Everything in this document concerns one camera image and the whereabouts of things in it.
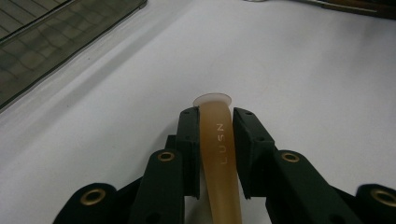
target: cylindrical object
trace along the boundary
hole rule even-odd
[[[199,104],[201,157],[214,224],[242,223],[228,103],[215,97]]]

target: tube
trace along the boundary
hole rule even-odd
[[[230,97],[219,93],[194,101],[199,106],[201,159],[214,224],[242,223],[230,103]]]

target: white surface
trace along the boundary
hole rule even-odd
[[[132,182],[214,91],[339,189],[396,189],[395,38],[396,21],[289,1],[149,0],[0,114],[0,223],[51,223],[77,189]],[[270,223],[264,199],[242,201],[245,223]]]

